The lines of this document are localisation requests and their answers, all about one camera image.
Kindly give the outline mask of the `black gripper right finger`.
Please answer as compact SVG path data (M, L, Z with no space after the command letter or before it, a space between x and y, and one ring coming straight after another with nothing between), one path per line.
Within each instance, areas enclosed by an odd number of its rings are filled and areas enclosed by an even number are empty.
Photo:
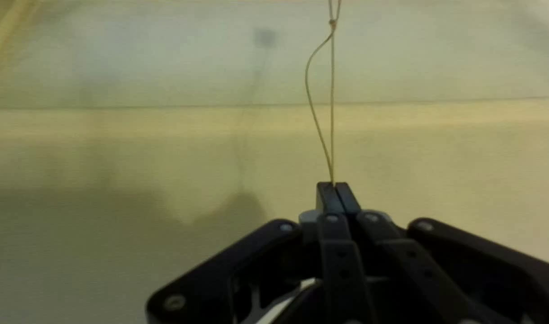
M549 262L334 186L334 309L373 324L549 324Z

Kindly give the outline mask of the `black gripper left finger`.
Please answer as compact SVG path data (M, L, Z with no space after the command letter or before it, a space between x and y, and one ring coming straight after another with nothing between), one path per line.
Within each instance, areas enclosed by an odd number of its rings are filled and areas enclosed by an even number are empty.
M274 305L274 324L375 324L361 212L346 181L321 181L301 219L269 221L157 289L148 324L258 324Z

